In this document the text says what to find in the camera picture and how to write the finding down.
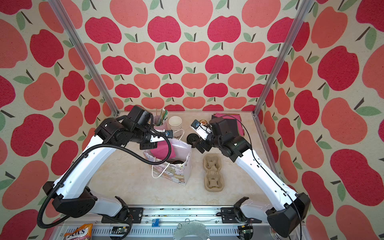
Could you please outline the pink paper napkin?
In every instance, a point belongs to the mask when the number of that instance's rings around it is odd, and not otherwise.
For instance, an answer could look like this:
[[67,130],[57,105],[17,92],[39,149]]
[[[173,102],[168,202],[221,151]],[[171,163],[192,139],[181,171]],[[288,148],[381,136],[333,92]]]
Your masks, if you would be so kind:
[[[168,144],[166,141],[161,141],[157,143],[157,147],[155,149],[150,150],[152,156],[159,160],[163,160],[167,154],[169,153]],[[171,154],[169,156],[169,159],[176,157],[176,151],[173,145],[171,145]]]

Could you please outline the black plastic cup lid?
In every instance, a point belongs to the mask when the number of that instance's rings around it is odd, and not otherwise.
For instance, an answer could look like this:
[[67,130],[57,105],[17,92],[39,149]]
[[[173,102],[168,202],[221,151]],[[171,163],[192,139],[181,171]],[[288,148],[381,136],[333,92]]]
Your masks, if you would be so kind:
[[172,164],[177,165],[177,164],[183,164],[183,161],[174,161]]

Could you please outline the white patterned paper gift bag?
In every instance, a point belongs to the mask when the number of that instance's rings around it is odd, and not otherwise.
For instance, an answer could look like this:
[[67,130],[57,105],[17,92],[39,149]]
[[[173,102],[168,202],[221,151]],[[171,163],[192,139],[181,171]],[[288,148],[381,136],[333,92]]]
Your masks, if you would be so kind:
[[[184,141],[178,139],[170,139],[171,145],[174,146],[176,151],[176,157],[168,159],[166,162],[160,165],[152,166],[152,177],[157,179],[163,177],[167,180],[170,180],[174,183],[185,186],[190,178],[192,171],[191,165],[191,155],[192,155],[192,146],[187,144]],[[160,162],[159,160],[152,156],[150,150],[142,151],[145,159],[151,162]],[[183,164],[172,164],[174,161],[183,161]]]

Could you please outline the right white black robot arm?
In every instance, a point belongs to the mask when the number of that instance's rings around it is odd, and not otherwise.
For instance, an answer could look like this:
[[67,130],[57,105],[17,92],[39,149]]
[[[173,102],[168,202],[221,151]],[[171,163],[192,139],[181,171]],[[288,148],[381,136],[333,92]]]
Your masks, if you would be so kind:
[[231,131],[228,121],[214,118],[204,126],[194,120],[191,128],[199,135],[195,147],[201,152],[217,148],[233,163],[241,167],[261,188],[269,199],[269,204],[253,202],[250,199],[240,202],[242,214],[269,223],[282,238],[287,238],[302,227],[311,200],[305,193],[298,194],[287,186],[257,155],[249,140]]

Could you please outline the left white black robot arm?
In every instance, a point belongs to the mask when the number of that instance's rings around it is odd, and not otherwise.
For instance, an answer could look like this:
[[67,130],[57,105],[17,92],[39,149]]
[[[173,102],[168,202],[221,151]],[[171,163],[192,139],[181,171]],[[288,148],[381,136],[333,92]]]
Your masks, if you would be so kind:
[[134,142],[141,146],[153,146],[153,120],[152,113],[134,106],[128,115],[102,121],[87,147],[69,169],[56,181],[44,184],[47,198],[39,210],[37,225],[48,229],[68,218],[79,218],[88,213],[98,214],[113,223],[129,224],[132,217],[127,204],[119,197],[97,195],[91,191],[88,183],[115,150],[150,165],[150,161],[128,150],[126,145]]

